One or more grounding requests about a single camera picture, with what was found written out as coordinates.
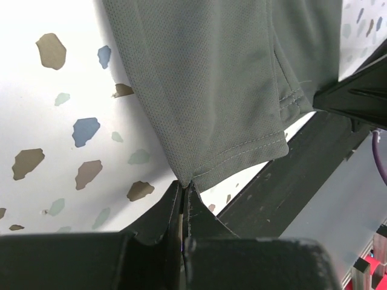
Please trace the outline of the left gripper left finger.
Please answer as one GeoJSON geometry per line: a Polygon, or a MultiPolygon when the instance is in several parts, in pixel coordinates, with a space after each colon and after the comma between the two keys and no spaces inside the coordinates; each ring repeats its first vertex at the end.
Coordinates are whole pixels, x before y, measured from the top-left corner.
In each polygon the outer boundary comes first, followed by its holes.
{"type": "Polygon", "coordinates": [[[1,288],[178,289],[182,200],[174,181],[118,232],[2,236],[1,288]]]}

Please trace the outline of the dark grey t shirt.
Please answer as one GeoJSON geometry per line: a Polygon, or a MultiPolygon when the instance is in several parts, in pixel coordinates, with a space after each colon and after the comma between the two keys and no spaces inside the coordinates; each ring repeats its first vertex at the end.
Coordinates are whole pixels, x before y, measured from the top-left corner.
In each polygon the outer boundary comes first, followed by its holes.
{"type": "Polygon", "coordinates": [[[288,154],[339,73],[341,1],[105,1],[131,87],[183,186],[288,154]]]}

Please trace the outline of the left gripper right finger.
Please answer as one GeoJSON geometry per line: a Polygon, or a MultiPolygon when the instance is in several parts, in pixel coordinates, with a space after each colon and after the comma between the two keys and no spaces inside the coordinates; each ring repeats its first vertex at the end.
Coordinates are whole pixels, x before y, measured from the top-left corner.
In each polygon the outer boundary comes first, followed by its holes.
{"type": "Polygon", "coordinates": [[[331,260],[314,240],[242,239],[184,191],[187,289],[341,289],[331,260]]]}

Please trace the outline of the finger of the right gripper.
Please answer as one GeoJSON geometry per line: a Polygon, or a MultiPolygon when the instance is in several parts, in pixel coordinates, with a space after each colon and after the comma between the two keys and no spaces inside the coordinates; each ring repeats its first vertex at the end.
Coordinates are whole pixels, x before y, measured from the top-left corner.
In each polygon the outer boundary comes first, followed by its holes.
{"type": "Polygon", "coordinates": [[[313,107],[386,128],[386,42],[349,77],[315,94],[313,107]]]}

